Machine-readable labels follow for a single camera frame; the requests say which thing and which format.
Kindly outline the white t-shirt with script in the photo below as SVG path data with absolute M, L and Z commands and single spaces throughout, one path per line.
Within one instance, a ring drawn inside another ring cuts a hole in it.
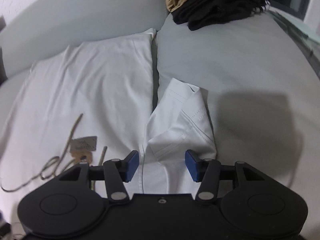
M 140 154 L 129 194 L 196 194 L 186 150 L 215 158 L 199 87 L 172 79 L 153 107 L 151 43 L 155 30 L 85 42 L 33 64 L 1 126 L 1 212 L 17 205 L 71 161 L 69 137 L 97 137 L 93 165 Z

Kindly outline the paper hang tag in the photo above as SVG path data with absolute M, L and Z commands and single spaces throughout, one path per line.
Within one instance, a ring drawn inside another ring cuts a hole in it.
M 93 152 L 97 149 L 97 136 L 81 137 L 71 140 L 70 154 L 73 158 L 73 163 L 80 162 L 92 163 Z

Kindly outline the grey sofa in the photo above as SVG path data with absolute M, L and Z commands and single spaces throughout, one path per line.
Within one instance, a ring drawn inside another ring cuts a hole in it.
M 38 0 L 1 32 L 1 126 L 34 63 L 85 42 L 155 30 L 156 107 L 172 79 L 199 87 L 216 148 L 236 188 L 129 194 L 109 202 L 91 166 L 71 161 L 17 205 L 22 239 L 319 239 L 319 78 L 268 14 L 190 31 L 164 0 Z

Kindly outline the black folded garment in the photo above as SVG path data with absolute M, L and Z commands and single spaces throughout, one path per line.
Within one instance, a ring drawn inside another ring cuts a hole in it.
M 176 24 L 195 31 L 212 24 L 243 20 L 265 12 L 270 0 L 186 0 L 171 14 Z

